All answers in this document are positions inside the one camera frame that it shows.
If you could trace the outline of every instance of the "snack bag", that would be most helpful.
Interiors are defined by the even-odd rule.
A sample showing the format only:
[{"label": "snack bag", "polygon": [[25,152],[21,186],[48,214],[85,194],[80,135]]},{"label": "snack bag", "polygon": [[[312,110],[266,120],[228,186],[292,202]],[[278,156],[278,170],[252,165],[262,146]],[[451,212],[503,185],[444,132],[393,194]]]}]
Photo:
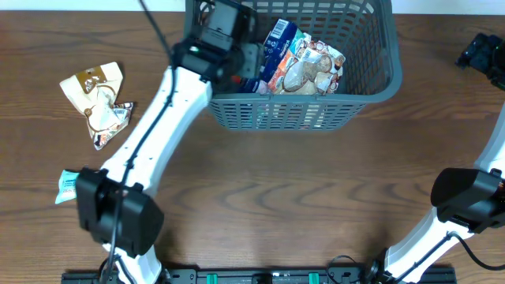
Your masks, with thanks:
[{"label": "snack bag", "polygon": [[114,105],[122,80],[118,63],[112,62],[86,69],[60,83],[69,101],[86,117],[96,150],[128,125],[133,104]]}]

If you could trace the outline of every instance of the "wood grain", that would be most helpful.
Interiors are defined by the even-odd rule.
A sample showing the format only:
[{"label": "wood grain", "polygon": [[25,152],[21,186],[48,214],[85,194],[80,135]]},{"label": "wood grain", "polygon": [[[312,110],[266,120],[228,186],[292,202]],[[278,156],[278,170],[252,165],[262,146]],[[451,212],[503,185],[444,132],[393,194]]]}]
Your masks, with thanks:
[{"label": "wood grain", "polygon": [[[172,43],[183,15],[156,13]],[[365,261],[398,242],[429,209],[445,167],[471,167],[505,94],[455,59],[478,32],[505,36],[502,17],[395,16],[404,83],[333,133],[229,132],[207,112],[170,161],[156,201],[166,215],[161,260],[209,267],[319,266],[338,254]],[[96,151],[58,83],[120,62],[130,125]],[[100,167],[155,94],[166,59],[141,13],[0,12],[0,282],[58,282],[105,257],[54,205],[63,169]],[[505,230],[469,240],[504,261]],[[459,282],[502,283],[456,246],[440,260]]]}]

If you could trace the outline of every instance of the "black cable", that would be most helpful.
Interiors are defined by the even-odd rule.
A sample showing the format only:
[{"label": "black cable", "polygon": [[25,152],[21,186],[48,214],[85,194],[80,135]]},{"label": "black cable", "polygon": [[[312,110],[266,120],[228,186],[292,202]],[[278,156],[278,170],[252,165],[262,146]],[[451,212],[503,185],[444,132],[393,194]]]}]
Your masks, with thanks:
[{"label": "black cable", "polygon": [[[331,281],[333,281],[334,284],[342,284],[342,283],[338,282],[337,280],[335,280],[335,278],[333,276],[331,276],[331,274],[330,274],[330,265],[332,263],[334,263],[335,261],[340,260],[342,258],[347,258],[348,260],[352,260],[355,264],[357,264],[356,261],[354,261],[353,258],[350,257],[350,256],[340,255],[340,256],[334,257],[333,260],[331,260],[328,263],[328,266],[326,267],[326,275],[328,276],[329,279],[331,279]],[[349,282],[349,284],[358,283],[358,282],[360,282],[360,279],[352,281],[352,282]]]},{"label": "black cable", "polygon": [[505,270],[505,264],[504,265],[499,265],[499,266],[491,266],[491,265],[487,265],[486,263],[483,263],[482,261],[480,261],[476,256],[475,254],[473,254],[472,250],[470,249],[470,247],[466,244],[466,242],[462,239],[462,237],[459,237],[458,234],[456,234],[455,232],[452,232],[452,233],[449,233],[448,234],[449,236],[451,237],[455,237],[458,239],[458,241],[462,244],[463,248],[466,250],[466,252],[468,253],[468,255],[470,256],[470,258],[473,260],[474,263],[476,263],[478,266],[486,269],[486,270],[489,270],[489,271],[503,271]]},{"label": "black cable", "polygon": [[104,283],[103,280],[107,281],[107,279],[110,277],[110,273],[112,272],[112,263],[114,262],[114,250],[116,249],[116,238],[118,236],[118,223],[119,223],[119,217],[121,214],[121,205],[122,205],[122,199],[123,199],[123,188],[125,187],[126,181],[128,179],[128,174],[130,170],[133,168],[133,160],[137,157],[137,154],[142,147],[142,144],[146,141],[148,138],[149,134],[151,131],[155,128],[156,124],[158,121],[161,119],[163,114],[165,113],[165,110],[168,107],[171,107],[172,105],[172,97],[174,96],[175,93],[175,87],[176,87],[176,74],[175,74],[175,68],[174,68],[174,60],[172,59],[172,51],[170,50],[170,46],[165,40],[165,37],[163,36],[163,33],[161,33],[161,30],[159,29],[158,24],[156,24],[155,19],[152,17],[151,13],[149,12],[147,6],[145,5],[143,0],[139,0],[140,4],[142,5],[142,8],[144,9],[145,16],[149,20],[149,23],[151,26],[154,28],[156,35],[159,38],[159,41],[161,42],[163,49],[165,50],[166,56],[169,59],[169,64],[171,65],[172,68],[172,84],[170,88],[170,93],[166,98],[166,102],[163,105],[162,109],[159,111],[158,115],[156,116],[155,120],[152,122],[152,124],[149,126],[148,130],[145,132],[145,134],[140,138],[138,145],[135,147],[133,150],[132,155],[129,157],[128,161],[126,162],[126,169],[125,173],[123,174],[123,178],[121,180],[121,183],[119,185],[120,190],[117,192],[117,199],[116,199],[116,204],[114,208],[114,224],[113,224],[113,229],[112,229],[112,237],[110,239],[110,251],[109,251],[109,256],[107,260],[107,273],[106,277],[102,279],[101,283]]}]

